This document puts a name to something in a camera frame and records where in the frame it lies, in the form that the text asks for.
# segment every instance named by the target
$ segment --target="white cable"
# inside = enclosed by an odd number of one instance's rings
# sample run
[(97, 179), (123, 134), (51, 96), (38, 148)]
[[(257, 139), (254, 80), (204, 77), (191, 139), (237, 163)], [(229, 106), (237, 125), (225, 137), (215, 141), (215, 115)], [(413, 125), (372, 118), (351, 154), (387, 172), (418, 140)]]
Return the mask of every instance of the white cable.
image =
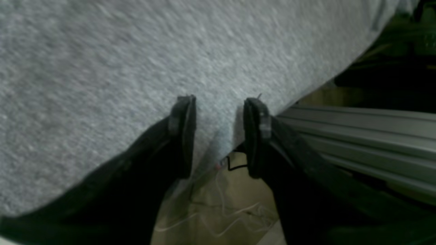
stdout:
[[(222, 190), (221, 190), (221, 188), (219, 187), (219, 184), (218, 184), (218, 174), (219, 174), (219, 172), (217, 172), (217, 174), (215, 175), (215, 185), (216, 185), (216, 188), (217, 188), (217, 190), (218, 190), (218, 193), (219, 193), (219, 196), (220, 196), (220, 199), (221, 199), (221, 212), (222, 212), (222, 215), (224, 216), (224, 217), (226, 217), (226, 218), (228, 218), (228, 217), (231, 217), (231, 216), (233, 216), (233, 215), (235, 215), (235, 214), (239, 214), (239, 213), (241, 213), (241, 212), (243, 212), (243, 211), (246, 211), (246, 210), (249, 210), (249, 209), (252, 209), (252, 208), (254, 208), (255, 206), (257, 206), (257, 205), (259, 205), (260, 204), (260, 202), (257, 202), (257, 203), (255, 203), (255, 204), (253, 204), (253, 205), (251, 205), (251, 206), (248, 206), (248, 207), (246, 207), (246, 208), (243, 208), (243, 209), (240, 209), (240, 210), (238, 210), (238, 211), (235, 211), (234, 213), (232, 213), (232, 214), (225, 214), (225, 200), (224, 200), (224, 194), (222, 193)], [(250, 214), (250, 221), (251, 222), (253, 222), (253, 223), (255, 223), (255, 224), (257, 224), (257, 225), (260, 225), (260, 226), (263, 226), (262, 228), (260, 228), (260, 229), (257, 229), (257, 230), (253, 230), (251, 227), (249, 227), (247, 224), (246, 224), (246, 222), (243, 220), (243, 219), (241, 219), (241, 218), (237, 218), (237, 219), (235, 219), (226, 229), (224, 229), (222, 232), (220, 232), (220, 233), (216, 233), (216, 232), (214, 232), (210, 227), (209, 227), (209, 225), (207, 224), (207, 222), (204, 220), (204, 217), (202, 217), (201, 215), (200, 215), (200, 220), (201, 220), (201, 222), (203, 223), (203, 225), (206, 227), (206, 229), (209, 231), (209, 233), (212, 235), (212, 236), (214, 236), (214, 237), (221, 237), (222, 235), (224, 235), (234, 224), (236, 224), (238, 221), (241, 221), (243, 224), (244, 224), (244, 226), (249, 230), (249, 231), (251, 231), (251, 232), (262, 232), (262, 231), (268, 231), (273, 225), (274, 225), (274, 222), (273, 222), (273, 220), (271, 220), (270, 218), (266, 218), (265, 217), (265, 213), (263, 212), (263, 211), (267, 211), (267, 212), (269, 212), (270, 214), (274, 214), (274, 212), (272, 212), (271, 210), (269, 210), (269, 209), (267, 209), (267, 208), (265, 208), (264, 206), (259, 206), (259, 208), (258, 208), (258, 213), (259, 214), (262, 214), (262, 222), (263, 222), (263, 224), (260, 224), (260, 223), (258, 223), (258, 222), (254, 222), (253, 220), (252, 220), (252, 214)], [(195, 217), (195, 216), (197, 216), (197, 215), (199, 215), (200, 213), (193, 213), (193, 214), (191, 214), (189, 217), (187, 217), (187, 218), (185, 218), (185, 219), (183, 219), (183, 220), (181, 220), (181, 221), (178, 221), (177, 223), (175, 223), (175, 224), (173, 224), (173, 225), (171, 225), (171, 226), (169, 226), (169, 227), (165, 227), (165, 228), (160, 228), (160, 227), (157, 227), (157, 226), (155, 226), (154, 227), (154, 230), (155, 231), (157, 231), (157, 232), (164, 232), (164, 231), (168, 231), (168, 230), (170, 230), (170, 229), (172, 229), (172, 228), (174, 228), (174, 227), (177, 227), (177, 226), (179, 226), (179, 225), (181, 225), (181, 224), (183, 224), (184, 222), (186, 222), (186, 221), (188, 221), (188, 220), (190, 220), (191, 218), (193, 218), (193, 217)]]
[(180, 225), (180, 224), (182, 224), (182, 223), (184, 223), (184, 222), (190, 220), (191, 218), (197, 216), (198, 214), (199, 214), (199, 213), (193, 213), (193, 214), (191, 214), (188, 218), (182, 219), (181, 221), (177, 222), (176, 224), (174, 224), (174, 225), (172, 225), (172, 226), (165, 227), (165, 228), (160, 228), (160, 227), (155, 226), (155, 227), (154, 227), (154, 230), (155, 230), (155, 231), (158, 231), (158, 232), (164, 232), (164, 231), (171, 230), (172, 228), (174, 228), (174, 227), (176, 227), (176, 226), (178, 226), (178, 225)]

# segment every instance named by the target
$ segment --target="black cable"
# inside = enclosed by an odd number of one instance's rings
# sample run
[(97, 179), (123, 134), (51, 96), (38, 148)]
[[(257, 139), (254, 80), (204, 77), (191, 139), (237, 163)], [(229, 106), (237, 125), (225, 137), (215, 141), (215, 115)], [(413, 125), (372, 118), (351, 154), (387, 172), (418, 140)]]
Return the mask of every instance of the black cable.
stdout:
[(248, 165), (247, 164), (244, 164), (244, 165), (239, 165), (239, 166), (236, 166), (236, 167), (230, 167), (230, 157), (229, 156), (227, 156), (227, 157), (225, 157), (226, 159), (227, 159), (227, 170), (230, 172), (230, 171), (233, 171), (233, 170), (236, 170), (236, 169), (238, 169), (238, 168), (243, 168), (243, 167), (247, 167)]

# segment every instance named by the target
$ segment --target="gray cloth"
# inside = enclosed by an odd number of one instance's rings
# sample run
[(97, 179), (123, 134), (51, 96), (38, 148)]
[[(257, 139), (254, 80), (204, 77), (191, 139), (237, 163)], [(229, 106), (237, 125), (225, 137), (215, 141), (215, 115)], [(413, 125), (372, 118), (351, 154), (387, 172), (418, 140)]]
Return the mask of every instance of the gray cloth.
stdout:
[[(243, 100), (272, 114), (344, 70), (398, 0), (3, 0), (0, 212), (60, 195), (197, 97), (192, 178), (243, 140)], [(180, 183), (177, 193), (186, 185)]]

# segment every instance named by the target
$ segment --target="gray towel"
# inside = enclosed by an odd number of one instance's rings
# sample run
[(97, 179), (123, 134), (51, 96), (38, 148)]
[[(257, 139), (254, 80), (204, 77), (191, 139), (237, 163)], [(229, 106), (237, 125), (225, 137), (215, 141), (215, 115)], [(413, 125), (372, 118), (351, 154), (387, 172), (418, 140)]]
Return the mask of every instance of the gray towel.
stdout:
[[(0, 212), (37, 208), (196, 95), (191, 179), (369, 47), (398, 0), (3, 0)], [(177, 194), (188, 181), (179, 183)]]

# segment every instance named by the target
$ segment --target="wire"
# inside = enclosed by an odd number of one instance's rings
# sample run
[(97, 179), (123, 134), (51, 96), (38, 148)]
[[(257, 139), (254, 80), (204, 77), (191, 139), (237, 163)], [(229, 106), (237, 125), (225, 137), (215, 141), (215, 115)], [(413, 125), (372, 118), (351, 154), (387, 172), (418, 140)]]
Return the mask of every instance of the wire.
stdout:
[(198, 214), (199, 214), (199, 213), (193, 213), (193, 214), (191, 214), (188, 218), (182, 219), (181, 221), (177, 222), (176, 224), (174, 224), (174, 225), (172, 225), (172, 226), (165, 227), (165, 228), (160, 228), (160, 227), (155, 226), (155, 227), (154, 227), (154, 230), (155, 230), (155, 231), (158, 231), (158, 232), (164, 232), (164, 231), (171, 230), (172, 228), (174, 228), (174, 227), (176, 227), (176, 226), (178, 226), (178, 225), (183, 224), (184, 222), (190, 220), (191, 218), (197, 216)]
[[(222, 213), (222, 216), (224, 216), (224, 217), (226, 217), (226, 218), (228, 218), (228, 217), (231, 217), (231, 216), (233, 216), (233, 215), (235, 215), (235, 214), (239, 214), (239, 213), (241, 213), (241, 212), (244, 212), (244, 211), (246, 211), (246, 210), (249, 210), (249, 209), (252, 209), (252, 208), (254, 208), (254, 207), (256, 207), (256, 206), (258, 206), (258, 205), (260, 205), (260, 202), (257, 202), (257, 203), (255, 203), (255, 204), (253, 204), (253, 205), (250, 205), (250, 206), (248, 206), (248, 207), (246, 207), (246, 208), (243, 208), (243, 209), (240, 209), (240, 210), (237, 210), (237, 211), (235, 211), (235, 212), (233, 212), (233, 213), (231, 213), (231, 214), (226, 214), (225, 213), (225, 209), (226, 209), (226, 206), (225, 206), (225, 200), (224, 200), (224, 194), (223, 194), (223, 192), (222, 192), (222, 190), (221, 190), (221, 188), (220, 188), (220, 186), (219, 186), (219, 184), (218, 184), (218, 175), (219, 175), (219, 173), (220, 172), (217, 172), (217, 174), (215, 175), (215, 186), (216, 186), (216, 188), (217, 188), (217, 190), (218, 190), (218, 193), (219, 193), (219, 196), (220, 196), (220, 199), (221, 199), (221, 213)], [(233, 226), (233, 225), (235, 225), (237, 222), (239, 222), (239, 221), (241, 221), (243, 224), (244, 224), (244, 226), (249, 230), (249, 231), (251, 231), (251, 232), (253, 232), (253, 233), (255, 233), (255, 232), (262, 232), (262, 231), (268, 231), (273, 225), (274, 225), (274, 222), (273, 222), (273, 220), (271, 220), (270, 218), (265, 218), (265, 213), (264, 213), (264, 211), (267, 211), (267, 212), (269, 212), (270, 214), (274, 214), (274, 212), (272, 212), (271, 210), (269, 210), (269, 209), (267, 209), (267, 208), (265, 208), (264, 206), (259, 206), (258, 207), (258, 213), (259, 214), (261, 214), (261, 218), (262, 218), (262, 224), (260, 224), (260, 223), (258, 223), (258, 222), (254, 222), (253, 220), (252, 220), (252, 216), (253, 216), (253, 214), (252, 213), (250, 213), (249, 214), (249, 219), (250, 219), (250, 221), (251, 222), (253, 222), (253, 223), (255, 223), (255, 224), (257, 224), (257, 225), (260, 225), (260, 226), (262, 226), (262, 228), (259, 228), (259, 229), (257, 229), (257, 230), (254, 230), (254, 229), (252, 229), (251, 227), (249, 227), (247, 224), (246, 224), (246, 222), (242, 219), (242, 218), (237, 218), (237, 219), (235, 219), (226, 229), (224, 229), (222, 232), (219, 232), (219, 233), (217, 233), (217, 232), (215, 232), (215, 231), (213, 231), (210, 227), (209, 227), (209, 225), (207, 224), (207, 222), (204, 220), (204, 217), (203, 216), (201, 216), (200, 215), (200, 220), (201, 220), (201, 222), (203, 223), (203, 225), (204, 225), (204, 227), (209, 231), (209, 233), (212, 235), (212, 236), (214, 236), (214, 237), (221, 237), (222, 235), (224, 235), (228, 230), (230, 230), (230, 228)], [(154, 227), (154, 230), (155, 231), (157, 231), (157, 232), (164, 232), (164, 231), (168, 231), (168, 230), (171, 230), (171, 229), (173, 229), (174, 227), (177, 227), (177, 226), (179, 226), (179, 225), (181, 225), (181, 224), (183, 224), (184, 222), (187, 222), (188, 220), (190, 220), (190, 219), (192, 219), (193, 217), (196, 217), (197, 215), (199, 215), (200, 213), (193, 213), (193, 214), (191, 214), (189, 217), (187, 217), (187, 218), (185, 218), (185, 219), (182, 219), (181, 221), (178, 221), (177, 223), (175, 223), (175, 224), (173, 224), (173, 225), (171, 225), (171, 226), (169, 226), (169, 227), (165, 227), (165, 228), (161, 228), (161, 227), (157, 227), (157, 226), (155, 226)]]
[(239, 166), (236, 166), (236, 167), (230, 167), (230, 157), (229, 157), (229, 156), (226, 156), (225, 158), (227, 159), (227, 170), (228, 170), (229, 172), (231, 172), (231, 171), (233, 171), (233, 170), (236, 170), (236, 169), (238, 169), (238, 168), (248, 167), (248, 164), (239, 165)]

